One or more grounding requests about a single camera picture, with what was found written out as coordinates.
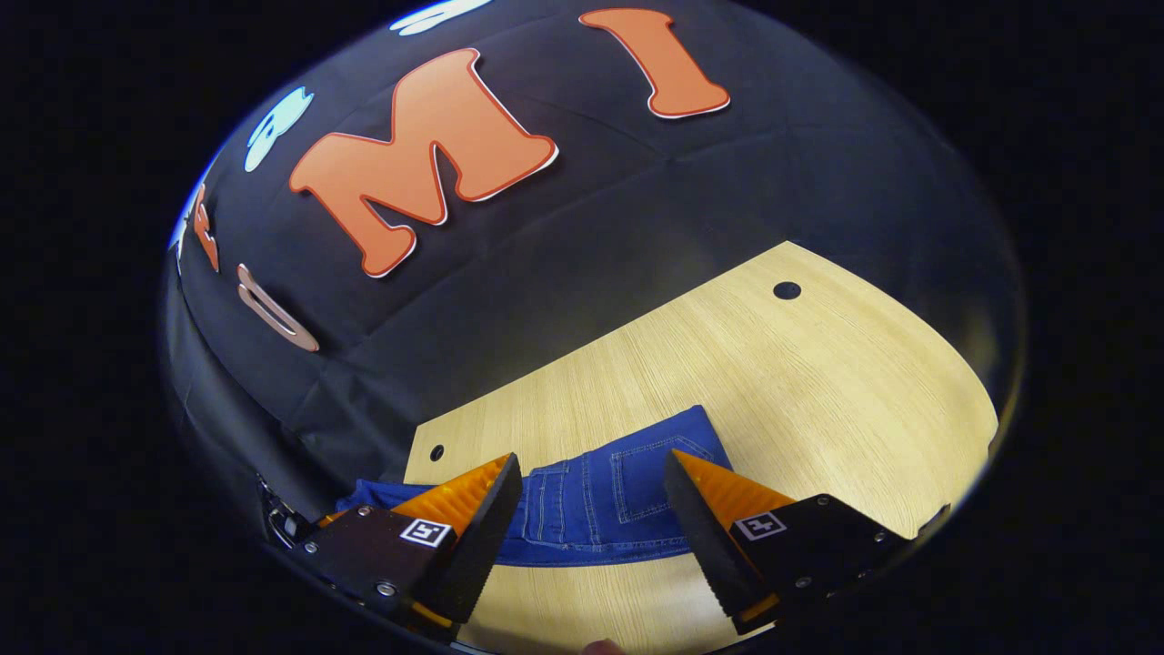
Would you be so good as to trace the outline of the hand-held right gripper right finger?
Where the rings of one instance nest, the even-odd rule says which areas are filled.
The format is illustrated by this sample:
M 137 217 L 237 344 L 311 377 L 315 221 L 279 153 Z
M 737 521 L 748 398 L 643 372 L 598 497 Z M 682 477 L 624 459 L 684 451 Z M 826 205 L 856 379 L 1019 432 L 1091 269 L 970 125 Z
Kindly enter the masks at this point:
M 739 635 L 826 608 L 910 547 L 835 494 L 794 500 L 691 453 L 665 457 L 663 487 Z

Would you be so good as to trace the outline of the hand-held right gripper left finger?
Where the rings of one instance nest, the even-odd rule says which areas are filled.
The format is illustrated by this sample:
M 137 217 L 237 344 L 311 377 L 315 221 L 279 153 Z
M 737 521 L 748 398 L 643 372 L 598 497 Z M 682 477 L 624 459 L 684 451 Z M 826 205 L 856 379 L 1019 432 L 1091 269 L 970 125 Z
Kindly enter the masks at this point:
M 452 642 L 469 621 L 523 492 L 514 453 L 379 510 L 354 514 L 296 547 L 296 565 L 403 631 Z

